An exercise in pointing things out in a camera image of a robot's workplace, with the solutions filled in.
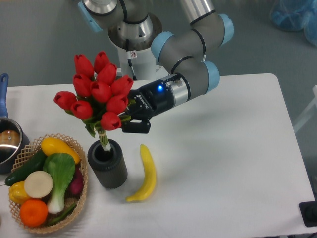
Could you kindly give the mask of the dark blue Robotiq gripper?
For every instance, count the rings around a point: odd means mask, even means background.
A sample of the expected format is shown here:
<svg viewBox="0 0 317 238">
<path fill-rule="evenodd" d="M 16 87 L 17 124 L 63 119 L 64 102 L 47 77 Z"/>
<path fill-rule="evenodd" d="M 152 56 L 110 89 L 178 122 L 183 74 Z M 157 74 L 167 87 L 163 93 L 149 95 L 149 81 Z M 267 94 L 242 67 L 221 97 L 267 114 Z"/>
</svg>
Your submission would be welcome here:
<svg viewBox="0 0 317 238">
<path fill-rule="evenodd" d="M 168 111 L 174 106 L 174 95 L 164 80 L 156 80 L 138 89 L 131 90 L 128 99 L 133 99 L 135 103 L 127 107 L 126 114 L 130 115 L 132 119 L 142 121 L 123 122 L 121 130 L 124 133 L 149 133 L 151 128 L 149 119 Z"/>
</svg>

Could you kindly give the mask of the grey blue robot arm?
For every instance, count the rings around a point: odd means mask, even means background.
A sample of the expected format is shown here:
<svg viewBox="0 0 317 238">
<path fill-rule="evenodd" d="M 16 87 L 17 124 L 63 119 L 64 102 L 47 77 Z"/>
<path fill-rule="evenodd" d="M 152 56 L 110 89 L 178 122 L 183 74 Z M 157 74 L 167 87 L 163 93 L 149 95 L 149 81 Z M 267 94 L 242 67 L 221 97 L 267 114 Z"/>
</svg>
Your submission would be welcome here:
<svg viewBox="0 0 317 238">
<path fill-rule="evenodd" d="M 117 48 L 117 75 L 147 82 L 129 93 L 136 103 L 125 112 L 131 121 L 122 123 L 122 131 L 128 133 L 148 133 L 152 117 L 217 87 L 219 71 L 205 55 L 234 34 L 231 19 L 218 14 L 210 0 L 181 1 L 191 29 L 180 36 L 163 31 L 148 4 L 146 0 L 82 0 L 78 4 L 91 28 L 106 30 Z"/>
</svg>

